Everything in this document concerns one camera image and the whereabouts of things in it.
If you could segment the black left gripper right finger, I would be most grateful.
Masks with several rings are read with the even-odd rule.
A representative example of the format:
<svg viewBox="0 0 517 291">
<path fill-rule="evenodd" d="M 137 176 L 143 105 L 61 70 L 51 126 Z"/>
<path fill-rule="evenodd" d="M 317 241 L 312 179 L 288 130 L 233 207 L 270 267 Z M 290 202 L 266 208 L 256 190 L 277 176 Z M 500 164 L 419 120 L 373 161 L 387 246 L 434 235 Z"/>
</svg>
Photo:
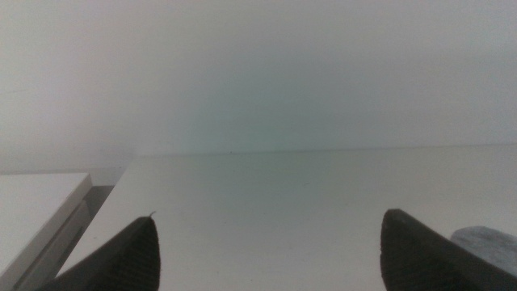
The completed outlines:
<svg viewBox="0 0 517 291">
<path fill-rule="evenodd" d="M 400 209 L 389 209 L 380 232 L 380 271 L 395 290 L 515 290 L 516 276 L 451 242 Z"/>
</svg>

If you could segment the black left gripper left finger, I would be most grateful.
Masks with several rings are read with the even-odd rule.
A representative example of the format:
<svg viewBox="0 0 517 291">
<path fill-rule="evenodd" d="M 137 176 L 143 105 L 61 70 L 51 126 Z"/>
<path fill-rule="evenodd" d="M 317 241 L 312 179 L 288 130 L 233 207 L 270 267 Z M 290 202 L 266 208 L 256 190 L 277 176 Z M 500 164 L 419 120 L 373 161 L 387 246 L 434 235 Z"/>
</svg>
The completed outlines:
<svg viewBox="0 0 517 291">
<path fill-rule="evenodd" d="M 39 291 L 157 291 L 160 277 L 155 222 L 139 217 Z"/>
</svg>

